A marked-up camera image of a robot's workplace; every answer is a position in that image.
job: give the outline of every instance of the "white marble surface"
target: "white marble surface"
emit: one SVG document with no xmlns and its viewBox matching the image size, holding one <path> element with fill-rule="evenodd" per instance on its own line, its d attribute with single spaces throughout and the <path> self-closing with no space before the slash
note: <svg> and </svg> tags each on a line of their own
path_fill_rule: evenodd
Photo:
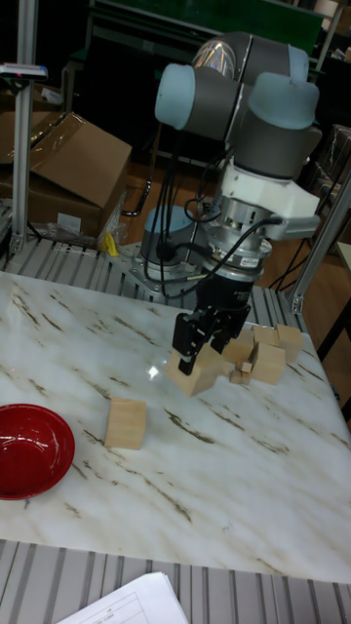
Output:
<svg viewBox="0 0 351 624">
<path fill-rule="evenodd" d="M 0 274 L 1 404 L 76 441 L 59 484 L 0 501 L 0 537 L 350 582 L 350 437 L 310 338 L 278 386 L 188 399 L 162 375 L 177 312 Z M 147 403 L 140 451 L 102 445 L 113 396 Z"/>
</svg>

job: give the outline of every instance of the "wooden cube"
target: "wooden cube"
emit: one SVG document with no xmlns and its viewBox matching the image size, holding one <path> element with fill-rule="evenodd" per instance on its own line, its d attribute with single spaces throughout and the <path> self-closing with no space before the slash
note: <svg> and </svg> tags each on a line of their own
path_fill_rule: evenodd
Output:
<svg viewBox="0 0 351 624">
<path fill-rule="evenodd" d="M 243 383 L 244 385 L 248 386 L 251 381 L 252 374 L 250 372 L 245 372 L 244 370 L 241 370 L 240 375 L 241 375 L 240 383 Z"/>
<path fill-rule="evenodd" d="M 106 447 L 140 449 L 146 426 L 146 402 L 111 399 Z"/>
<path fill-rule="evenodd" d="M 173 350 L 167 364 L 165 375 L 188 397 L 194 397 L 200 392 L 209 390 L 215 385 L 215 380 L 222 372 L 223 358 L 212 346 L 205 343 L 198 353 L 192 373 L 184 374 L 179 370 L 180 356 Z"/>
<path fill-rule="evenodd" d="M 241 373 L 240 373 L 240 371 L 234 369 L 229 374 L 229 381 L 230 381 L 230 383 L 241 383 Z"/>
<path fill-rule="evenodd" d="M 303 347 L 303 338 L 298 328 L 276 325 L 282 349 L 286 352 L 287 362 L 294 362 Z"/>
<path fill-rule="evenodd" d="M 252 363 L 252 379 L 276 385 L 285 368 L 285 351 L 270 344 L 259 342 L 254 348 Z"/>
<path fill-rule="evenodd" d="M 238 362 L 235 368 L 237 371 L 250 373 L 253 370 L 253 364 L 251 362 Z"/>
<path fill-rule="evenodd" d="M 272 328 L 263 328 L 261 325 L 253 325 L 253 340 L 255 343 L 270 344 L 272 347 L 280 346 L 278 332 Z"/>
<path fill-rule="evenodd" d="M 236 364 L 249 359 L 254 349 L 254 333 L 245 328 L 241 330 L 237 338 L 232 338 L 223 350 L 223 358 L 226 362 Z"/>
</svg>

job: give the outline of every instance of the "yellow object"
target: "yellow object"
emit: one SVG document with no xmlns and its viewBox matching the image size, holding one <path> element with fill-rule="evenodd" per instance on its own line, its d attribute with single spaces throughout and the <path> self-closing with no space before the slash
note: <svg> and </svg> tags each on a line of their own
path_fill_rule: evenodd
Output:
<svg viewBox="0 0 351 624">
<path fill-rule="evenodd" d="M 119 255 L 111 232 L 106 232 L 106 234 L 104 235 L 101 251 L 108 252 L 110 255 L 112 255 L 112 257 L 117 257 L 117 255 Z"/>
</svg>

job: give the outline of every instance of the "paper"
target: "paper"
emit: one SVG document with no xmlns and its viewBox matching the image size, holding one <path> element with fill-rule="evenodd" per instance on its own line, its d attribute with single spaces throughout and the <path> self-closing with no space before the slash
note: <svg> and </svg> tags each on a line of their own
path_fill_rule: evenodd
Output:
<svg viewBox="0 0 351 624">
<path fill-rule="evenodd" d="M 145 574 L 58 624 L 188 624 L 168 576 Z"/>
<path fill-rule="evenodd" d="M 51 89 L 46 89 L 45 87 L 41 96 L 46 101 L 49 101 L 50 104 L 62 104 L 63 102 L 61 94 L 57 94 L 56 91 L 51 91 Z"/>
</svg>

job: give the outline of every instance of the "black cable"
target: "black cable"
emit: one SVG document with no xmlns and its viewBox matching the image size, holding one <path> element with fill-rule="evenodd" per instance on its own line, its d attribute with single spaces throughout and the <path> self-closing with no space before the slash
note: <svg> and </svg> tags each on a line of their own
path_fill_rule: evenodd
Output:
<svg viewBox="0 0 351 624">
<path fill-rule="evenodd" d="M 200 178 L 199 189 L 198 189 L 198 197 L 201 197 L 203 192 L 204 192 L 204 190 L 205 190 L 205 187 L 206 187 L 206 184 L 207 184 L 205 178 L 206 178 L 206 174 L 207 174 L 207 171 L 209 170 L 210 166 L 219 163 L 220 160 L 225 157 L 225 164 L 224 164 L 224 167 L 223 167 L 223 171 L 225 172 L 226 166 L 227 166 L 227 164 L 228 164 L 228 162 L 229 162 L 229 160 L 230 160 L 230 158 L 232 156 L 233 151 L 234 151 L 233 147 L 229 147 L 228 149 L 222 150 L 221 152 L 216 154 L 213 157 L 213 159 L 206 165 L 205 169 L 202 172 L 201 178 Z"/>
<path fill-rule="evenodd" d="M 171 221 L 172 221 L 172 211 L 173 211 L 173 188 L 175 183 L 175 175 L 176 175 L 176 163 L 179 157 L 179 152 L 181 148 L 181 144 L 183 141 L 183 133 L 180 133 L 178 137 L 178 141 L 175 145 L 175 150 L 172 155 L 169 171 L 170 171 L 170 180 L 169 180 L 169 194 L 168 194 L 168 206 L 167 206 L 167 217 L 166 217 L 166 238 L 170 238 L 170 229 L 171 229 Z"/>
<path fill-rule="evenodd" d="M 167 299 L 178 299 L 180 296 L 185 296 L 186 294 L 193 293 L 197 291 L 199 286 L 203 285 L 205 282 L 208 282 L 217 271 L 225 264 L 225 262 L 233 255 L 237 249 L 244 243 L 244 241 L 251 236 L 259 227 L 264 227 L 264 225 L 279 225 L 282 220 L 279 217 L 273 218 L 263 218 L 261 221 L 255 223 L 252 227 L 250 227 L 244 234 L 237 240 L 237 242 L 233 245 L 233 247 L 229 250 L 229 252 L 216 264 L 216 266 L 209 272 L 205 277 L 203 277 L 199 282 L 197 282 L 194 286 L 190 287 L 186 291 L 181 291 L 178 294 L 167 294 Z"/>
<path fill-rule="evenodd" d="M 187 175 L 188 175 L 188 170 L 189 170 L 189 167 L 190 167 L 191 163 L 192 163 L 192 158 L 189 158 L 189 161 L 188 161 L 188 163 L 187 163 L 187 167 L 186 167 L 185 173 L 184 173 L 183 177 L 180 179 L 180 182 L 179 182 L 179 184 L 178 184 L 178 186 L 177 186 L 177 188 L 176 188 L 176 190 L 175 190 L 175 194 L 174 194 L 174 196 L 173 196 L 173 200 L 172 200 L 172 207 L 175 205 L 175 202 L 176 202 L 176 195 L 178 194 L 178 191 L 179 191 L 179 189 L 180 189 L 181 185 L 182 185 L 182 184 L 184 183 L 184 181 L 186 180 L 186 177 L 187 177 Z"/>
<path fill-rule="evenodd" d="M 211 221 L 215 221 L 220 216 L 220 213 L 218 213 L 218 214 L 215 214 L 214 216 L 209 216 L 209 218 L 196 218 L 187 209 L 187 207 L 189 206 L 189 204 L 191 204 L 191 202 L 196 202 L 197 203 L 198 202 L 198 198 L 197 197 L 192 197 L 191 199 L 188 199 L 187 202 L 185 202 L 185 204 L 184 204 L 184 212 L 185 212 L 186 216 L 188 217 L 189 221 L 193 221 L 195 223 L 211 223 Z"/>
<path fill-rule="evenodd" d="M 338 173 L 338 176 L 336 177 L 335 181 L 332 183 L 331 188 L 330 188 L 330 190 L 328 191 L 328 193 L 327 193 L 326 197 L 322 200 L 321 204 L 318 206 L 318 209 L 317 209 L 317 215 L 319 215 L 319 214 L 321 213 L 321 211 L 322 211 L 322 209 L 324 208 L 325 204 L 327 203 L 327 201 L 329 200 L 330 196 L 332 195 L 332 192 L 333 192 L 333 190 L 335 189 L 336 185 L 338 184 L 338 182 L 339 182 L 339 180 L 340 180 L 340 178 L 341 178 L 342 174 L 344 173 L 344 171 L 345 171 L 345 169 L 346 169 L 346 165 L 348 164 L 348 162 L 349 162 L 350 158 L 351 158 L 351 152 L 349 153 L 348 157 L 346 158 L 346 160 L 345 160 L 345 162 L 344 162 L 344 164 L 343 164 L 343 167 L 342 167 L 342 169 L 340 170 L 340 172 Z M 335 242 L 336 238 L 335 238 L 335 239 L 334 239 L 334 241 L 331 243 L 330 248 L 331 248 L 331 247 L 332 247 L 332 245 L 334 244 L 334 242 Z M 274 282 L 272 282 L 272 284 L 268 287 L 269 289 L 273 288 L 273 286 L 275 286 L 275 284 L 277 284 L 277 282 L 279 282 L 279 285 L 277 286 L 277 289 L 276 289 L 277 291 L 279 291 L 279 290 L 284 290 L 284 289 L 288 288 L 289 286 L 291 286 L 292 284 L 294 284 L 294 282 L 291 282 L 290 284 L 288 284 L 287 286 L 285 286 L 285 287 L 283 287 L 283 288 L 282 288 L 282 284 L 283 284 L 284 280 L 286 279 L 286 277 L 287 277 L 290 273 L 292 273 L 295 269 L 297 269 L 299 266 L 301 266 L 301 264 L 303 264 L 303 263 L 306 261 L 307 257 L 308 257 L 308 255 L 307 255 L 307 256 L 306 256 L 306 258 L 304 258 L 301 262 L 299 262 L 296 266 L 294 266 L 294 267 L 293 267 L 293 263 L 294 263 L 294 261 L 296 260 L 296 258 L 297 258 L 297 256 L 298 256 L 298 254 L 299 254 L 300 250 L 302 249 L 302 246 L 303 246 L 303 243 L 305 242 L 305 240 L 306 240 L 306 239 L 303 239 L 303 240 L 301 241 L 300 246 L 299 246 L 299 248 L 298 248 L 297 252 L 295 253 L 295 255 L 294 255 L 294 257 L 293 257 L 293 259 L 292 259 L 291 263 L 289 264 L 287 271 L 286 271 L 286 272 L 285 272 L 285 273 L 284 273 L 281 277 L 279 277 L 279 278 L 277 278 L 276 280 L 274 280 Z"/>
<path fill-rule="evenodd" d="M 181 248 L 187 248 L 191 252 L 196 252 L 197 254 L 202 255 L 203 257 L 211 257 L 213 254 L 213 250 L 211 247 L 203 247 L 202 245 L 198 245 L 197 243 L 178 243 L 178 245 L 174 245 L 172 247 L 172 251 L 177 252 Z"/>
<path fill-rule="evenodd" d="M 309 256 L 309 253 L 308 253 L 308 254 L 307 254 L 307 256 L 306 256 L 306 257 L 305 257 L 305 258 L 304 258 L 301 262 L 299 262 L 296 266 L 293 266 L 293 267 L 292 267 L 289 271 L 286 271 L 286 272 L 285 272 L 285 276 L 287 277 L 290 273 L 293 273 L 293 271 L 294 271 L 295 269 L 298 269 L 298 267 L 299 267 L 299 266 L 301 266 L 301 265 L 302 265 L 302 264 L 303 264 L 303 263 L 307 260 L 308 256 Z M 269 288 L 269 289 L 271 289 L 271 288 L 272 288 L 275 284 L 277 284 L 277 282 L 279 282 L 279 280 L 280 280 L 280 279 L 281 279 L 281 278 L 280 278 L 280 277 L 278 277 L 276 280 L 274 280 L 274 282 L 272 282 L 272 284 L 271 284 L 270 286 L 268 286 L 268 288 Z"/>
<path fill-rule="evenodd" d="M 289 275 L 289 273 L 291 272 L 291 269 L 292 269 L 292 267 L 293 267 L 293 263 L 295 262 L 295 260 L 296 260 L 296 258 L 297 258 L 297 256 L 298 256 L 298 254 L 300 253 L 300 251 L 301 251 L 301 249 L 302 249 L 302 247 L 303 247 L 303 245 L 304 245 L 305 240 L 306 240 L 306 239 L 304 239 L 304 238 L 303 238 L 303 239 L 302 239 L 302 241 L 300 242 L 300 244 L 299 244 L 299 246 L 298 246 L 298 248 L 297 248 L 297 251 L 294 253 L 294 255 L 293 255 L 293 257 L 292 257 L 292 260 L 291 260 L 291 262 L 290 262 L 290 264 L 289 264 L 289 266 L 288 266 L 288 268 L 287 268 L 286 272 L 285 272 L 285 273 L 283 273 L 283 275 L 281 276 L 281 278 L 278 278 L 278 279 L 274 282 L 274 284 L 276 284 L 276 282 L 279 282 L 279 284 L 278 284 L 278 286 L 277 286 L 277 288 L 276 288 L 276 291 L 278 291 L 278 290 L 282 287 L 282 284 L 283 284 L 284 280 L 286 279 L 287 275 Z"/>
<path fill-rule="evenodd" d="M 38 230 L 34 227 L 34 225 L 30 223 L 30 221 L 27 221 L 27 227 L 29 227 L 29 229 L 33 232 L 33 234 L 37 237 L 39 241 L 43 239 L 42 235 L 39 234 Z"/>
<path fill-rule="evenodd" d="M 295 283 L 296 283 L 296 280 L 292 280 L 292 282 L 289 282 L 286 286 L 283 286 L 281 290 L 284 291 L 285 289 L 288 289 L 290 286 L 293 286 Z"/>
<path fill-rule="evenodd" d="M 174 153 L 170 159 L 169 162 L 169 166 L 167 168 L 167 171 L 165 173 L 163 182 L 162 182 L 162 187 L 161 187 L 161 191 L 160 191 L 160 195 L 158 198 L 158 202 L 157 202 L 157 206 L 155 209 L 155 215 L 153 218 L 153 222 L 151 225 L 151 230 L 150 230 L 150 237 L 149 237 L 149 244 L 148 244 L 148 248 L 147 248 L 147 252 L 146 252 L 146 257 L 145 257 L 145 262 L 144 262 L 144 276 L 145 279 L 147 279 L 148 281 L 154 283 L 154 284 L 161 284 L 161 288 L 162 288 L 162 293 L 164 295 L 164 297 L 168 297 L 166 291 L 165 291 L 165 285 L 167 285 L 168 283 L 172 283 L 172 284 L 184 284 L 185 282 L 188 281 L 187 277 L 183 277 L 183 278 L 179 278 L 179 279 L 171 279 L 171 280 L 165 280 L 165 276 L 164 276 L 164 259 L 162 257 L 162 253 L 160 255 L 160 272 L 161 272 L 161 280 L 155 280 L 153 278 L 151 278 L 148 274 L 148 262 L 149 262 L 149 257 L 150 257 L 150 252 L 151 252 L 151 245 L 152 245 L 152 240 L 153 240 L 153 236 L 155 233 L 155 229 L 156 229 L 156 223 L 158 220 L 158 216 L 160 214 L 161 211 L 161 215 L 160 215 L 160 236 L 159 236 L 159 240 L 158 240 L 158 247 L 159 249 L 162 251 L 162 247 L 164 245 L 165 242 L 165 238 L 164 238 L 164 223 L 165 223 L 165 210 L 166 210 L 166 201 L 167 201 L 167 192 L 168 196 L 169 196 L 169 202 L 168 202 L 168 206 L 167 206 L 167 214 L 166 214 L 166 241 L 169 238 L 169 230 L 171 227 L 171 220 L 172 220 L 172 208 L 173 208 L 173 204 L 174 202 L 170 202 L 170 198 L 171 193 L 170 193 L 170 187 L 173 187 L 173 180 L 174 180 L 174 170 L 175 170 L 175 165 L 176 165 L 176 161 L 178 158 L 178 153 L 180 150 L 180 145 L 181 145 L 181 141 L 182 141 L 182 135 L 180 135 L 178 142 L 175 146 L 175 150 Z M 218 163 L 220 161 L 220 159 L 223 156 L 226 156 L 226 161 L 225 161 L 225 165 L 223 168 L 223 173 L 225 172 L 226 166 L 229 162 L 229 159 L 231 158 L 231 155 L 233 153 L 233 148 L 230 147 L 228 150 L 224 150 L 222 152 L 219 152 L 218 154 L 216 154 L 213 159 L 208 163 L 208 165 L 206 166 L 206 168 L 203 171 L 203 174 L 201 176 L 200 179 L 200 183 L 199 183 L 199 190 L 198 190 L 198 196 L 199 194 L 203 191 L 203 189 L 206 186 L 203 186 L 203 188 L 201 187 L 201 185 L 204 185 L 204 181 L 205 181 L 205 177 L 206 177 L 206 173 L 208 168 L 213 164 L 213 163 Z M 203 220 L 201 219 L 202 222 L 207 222 L 210 220 L 215 220 L 217 217 L 219 216 L 213 216 L 210 217 L 210 219 L 207 220 Z M 194 217 L 191 218 L 191 220 L 195 220 L 198 222 L 199 219 L 195 219 Z"/>
</svg>

